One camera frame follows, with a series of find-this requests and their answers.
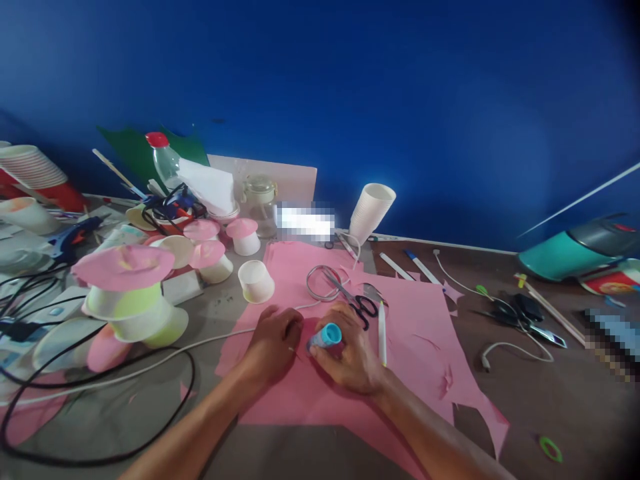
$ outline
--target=blue wall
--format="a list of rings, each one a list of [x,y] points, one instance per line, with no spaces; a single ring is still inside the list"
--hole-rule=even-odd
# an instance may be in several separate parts
[[[342,226],[378,181],[398,192],[381,232],[520,249],[640,199],[637,172],[516,241],[640,161],[616,12],[521,3],[5,0],[0,139],[124,196],[95,126],[194,125],[209,153],[318,167]]]

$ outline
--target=blue bottle cap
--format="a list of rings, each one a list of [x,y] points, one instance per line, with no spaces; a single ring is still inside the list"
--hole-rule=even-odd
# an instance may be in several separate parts
[[[328,323],[320,332],[322,342],[328,347],[337,345],[342,341],[342,330],[335,323]]]

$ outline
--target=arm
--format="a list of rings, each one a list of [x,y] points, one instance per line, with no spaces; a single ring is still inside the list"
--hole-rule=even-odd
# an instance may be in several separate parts
[[[496,460],[416,397],[374,354],[353,310],[334,305],[316,330],[327,323],[340,326],[345,348],[340,359],[316,346],[318,364],[348,390],[369,396],[400,430],[422,466],[434,480],[513,480]]]
[[[241,362],[204,400],[153,444],[121,480],[195,480],[225,430],[264,388],[293,363],[302,315],[268,307]]]

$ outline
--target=hand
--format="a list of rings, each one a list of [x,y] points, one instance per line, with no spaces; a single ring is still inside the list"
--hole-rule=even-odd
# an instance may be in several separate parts
[[[277,305],[267,307],[258,320],[249,348],[238,368],[241,376],[264,386],[282,376],[293,364],[302,332],[302,314],[294,309],[274,315]]]
[[[316,345],[311,355],[331,378],[344,388],[362,395],[374,395],[383,388],[385,369],[371,349],[367,334],[362,330],[353,309],[346,303],[334,304],[315,326],[316,332],[326,324],[335,323],[342,330],[346,345],[339,359]]]

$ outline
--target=white tissue paper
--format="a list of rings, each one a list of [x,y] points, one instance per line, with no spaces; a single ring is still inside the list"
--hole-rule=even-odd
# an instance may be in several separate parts
[[[189,186],[200,202],[213,215],[224,217],[235,209],[233,175],[180,158],[178,178]]]

